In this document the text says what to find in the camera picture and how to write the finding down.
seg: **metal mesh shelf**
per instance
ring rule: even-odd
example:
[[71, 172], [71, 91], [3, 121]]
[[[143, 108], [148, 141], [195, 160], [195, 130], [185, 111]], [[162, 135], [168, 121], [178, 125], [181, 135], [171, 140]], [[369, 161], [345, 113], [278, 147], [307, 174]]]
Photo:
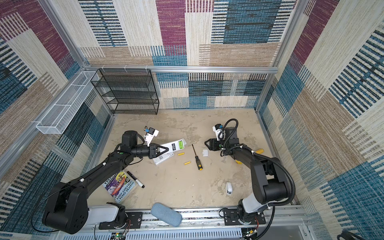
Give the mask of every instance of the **metal mesh shelf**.
[[90, 82], [94, 71], [83, 71], [43, 116], [36, 128], [43, 134], [63, 134], [93, 86]]
[[157, 96], [151, 71], [99, 69], [91, 80], [112, 113], [157, 114]]

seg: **ventilated metal panel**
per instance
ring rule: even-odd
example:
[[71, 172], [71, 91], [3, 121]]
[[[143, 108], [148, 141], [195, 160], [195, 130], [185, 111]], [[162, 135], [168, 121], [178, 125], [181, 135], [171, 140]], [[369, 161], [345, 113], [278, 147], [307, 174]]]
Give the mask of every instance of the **ventilated metal panel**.
[[[96, 232], [96, 240], [110, 240], [112, 233], [105, 232], [105, 233], [98, 233]], [[93, 233], [76, 233], [76, 234], [68, 234], [66, 233], [64, 235], [63, 240], [94, 240]]]
[[160, 239], [160, 240], [185, 240], [185, 239], [216, 239], [216, 238], [241, 238], [241, 229], [183, 229], [183, 230], [155, 230], [129, 232], [126, 240]]
[[94, 71], [83, 71], [43, 116], [36, 128], [43, 134], [63, 134], [68, 124], [91, 92]]

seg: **woven fabric wall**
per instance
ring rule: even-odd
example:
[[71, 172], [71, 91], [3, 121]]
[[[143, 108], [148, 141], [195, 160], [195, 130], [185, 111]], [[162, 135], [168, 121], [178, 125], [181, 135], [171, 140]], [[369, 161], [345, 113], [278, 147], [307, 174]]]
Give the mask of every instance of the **woven fabric wall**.
[[[35, 137], [0, 181], [1, 239], [48, 239], [48, 233], [38, 233], [30, 225], [34, 206], [57, 182], [87, 172], [109, 118], [101, 97], [92, 90], [62, 135]], [[47, 231], [41, 223], [43, 211], [40, 207], [36, 212], [34, 225]]]
[[79, 65], [37, 0], [0, 1], [0, 155]]
[[[92, 65], [271, 66], [296, 0], [52, 0]], [[254, 107], [265, 75], [157, 73], [160, 108]]]
[[310, 0], [260, 114], [317, 238], [384, 239], [384, 1]]

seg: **white mesh basket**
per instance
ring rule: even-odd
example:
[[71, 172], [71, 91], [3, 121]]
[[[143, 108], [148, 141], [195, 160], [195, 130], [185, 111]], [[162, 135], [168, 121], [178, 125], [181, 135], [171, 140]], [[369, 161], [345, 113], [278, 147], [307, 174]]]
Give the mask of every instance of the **white mesh basket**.
[[83, 71], [80, 73], [64, 94], [43, 116], [36, 128], [43, 134], [63, 134], [91, 92], [93, 85], [90, 80], [95, 73], [95, 71]]

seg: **screwdriver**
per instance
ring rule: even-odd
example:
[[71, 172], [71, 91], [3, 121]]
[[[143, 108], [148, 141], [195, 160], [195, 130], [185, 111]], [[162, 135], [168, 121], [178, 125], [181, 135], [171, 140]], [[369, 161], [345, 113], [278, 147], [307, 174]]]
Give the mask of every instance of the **screwdriver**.
[[193, 144], [192, 144], [192, 148], [193, 148], [193, 151], [195, 152], [197, 168], [201, 171], [201, 170], [203, 170], [203, 166], [201, 165], [201, 161], [200, 161], [199, 157], [196, 154], [195, 147], [193, 146]]

